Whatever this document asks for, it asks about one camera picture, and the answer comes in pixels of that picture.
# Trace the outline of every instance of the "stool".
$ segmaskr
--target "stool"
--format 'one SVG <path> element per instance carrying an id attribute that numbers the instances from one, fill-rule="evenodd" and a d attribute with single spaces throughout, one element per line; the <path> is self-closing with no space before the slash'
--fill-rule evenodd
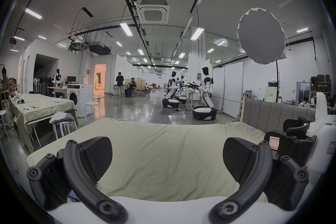
<path id="1" fill-rule="evenodd" d="M 8 141 L 10 142 L 9 137 L 8 137 L 8 133 L 7 133 L 7 129 L 6 129 L 6 125 L 5 125 L 5 120 L 3 119 L 5 114 L 6 114 L 6 110 L 0 110 L 0 116 L 2 117 L 3 128 L 5 129 Z M 9 128 L 10 128 L 11 134 L 13 135 L 11 124 L 9 124 Z"/>
<path id="2" fill-rule="evenodd" d="M 100 105 L 97 103 L 97 102 L 87 102 L 85 104 L 85 107 L 84 107 L 84 111 L 85 111 L 85 121 L 86 121 L 86 106 L 87 105 L 91 105 L 91 114 L 92 114 L 92 118 L 93 118 L 93 121 L 96 121 L 96 118 L 95 118 L 95 109 L 93 108 L 93 106 L 97 105 L 98 106 L 98 109 L 99 109 L 99 118 L 100 118 Z"/>
<path id="3" fill-rule="evenodd" d="M 53 123 L 52 124 L 52 128 L 55 132 L 55 136 L 56 136 L 56 140 L 58 139 L 58 136 L 57 136 L 57 131 L 56 131 L 56 125 L 59 124 L 59 128 L 61 130 L 61 135 L 62 137 L 64 137 L 64 133 L 63 133 L 63 127 L 64 129 L 66 130 L 65 126 L 67 127 L 68 129 L 68 134 L 70 133 L 70 128 L 69 128 L 69 123 L 72 122 L 72 121 L 62 121 L 62 122 L 58 122 L 58 123 Z"/>

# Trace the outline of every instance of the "bed sheet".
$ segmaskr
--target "bed sheet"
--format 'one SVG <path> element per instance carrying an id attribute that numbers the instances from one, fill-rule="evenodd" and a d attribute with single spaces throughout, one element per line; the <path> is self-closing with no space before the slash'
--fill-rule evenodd
<path id="1" fill-rule="evenodd" d="M 10 108 L 12 113 L 16 116 L 16 125 L 19 130 L 21 142 L 28 147 L 30 153 L 33 152 L 33 145 L 28 133 L 27 123 L 36 121 L 38 119 L 51 116 L 57 112 L 69 112 L 76 118 L 75 104 L 71 100 L 65 99 L 61 103 L 54 101 L 53 97 L 45 96 L 42 94 L 23 94 L 24 104 L 14 104 L 10 102 Z M 23 107 L 35 107 L 32 110 L 22 112 L 20 108 Z"/>
<path id="2" fill-rule="evenodd" d="M 259 143 L 264 132 L 243 122 L 212 125 L 166 125 L 102 118 L 29 155 L 29 166 L 56 154 L 69 139 L 110 138 L 112 164 L 99 180 L 109 197 L 149 201 L 186 201 L 229 197 L 238 190 L 223 162 L 228 137 Z M 258 201 L 267 201 L 264 194 Z"/>

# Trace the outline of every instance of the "gray headboard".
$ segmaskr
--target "gray headboard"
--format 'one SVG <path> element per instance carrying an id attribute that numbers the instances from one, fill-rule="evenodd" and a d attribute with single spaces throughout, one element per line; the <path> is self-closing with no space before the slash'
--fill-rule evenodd
<path id="1" fill-rule="evenodd" d="M 285 120 L 289 118 L 297 119 L 299 116 L 315 121 L 315 109 L 245 99 L 241 121 L 264 132 L 270 130 L 283 131 L 282 127 Z"/>

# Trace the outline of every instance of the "smoke detector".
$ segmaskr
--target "smoke detector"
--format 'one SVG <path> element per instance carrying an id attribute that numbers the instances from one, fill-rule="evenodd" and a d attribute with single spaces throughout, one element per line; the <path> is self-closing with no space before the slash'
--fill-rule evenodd
<path id="1" fill-rule="evenodd" d="M 168 23 L 169 5 L 165 0 L 142 0 L 136 7 L 141 23 Z"/>

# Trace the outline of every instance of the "white washing machine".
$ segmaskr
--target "white washing machine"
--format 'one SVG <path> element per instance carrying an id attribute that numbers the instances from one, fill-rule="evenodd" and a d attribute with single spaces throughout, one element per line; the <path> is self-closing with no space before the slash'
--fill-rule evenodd
<path id="1" fill-rule="evenodd" d="M 87 105 L 85 111 L 85 104 L 93 101 L 93 85 L 68 84 L 66 98 L 75 103 L 77 117 L 85 117 L 85 113 L 90 115 L 91 106 Z"/>

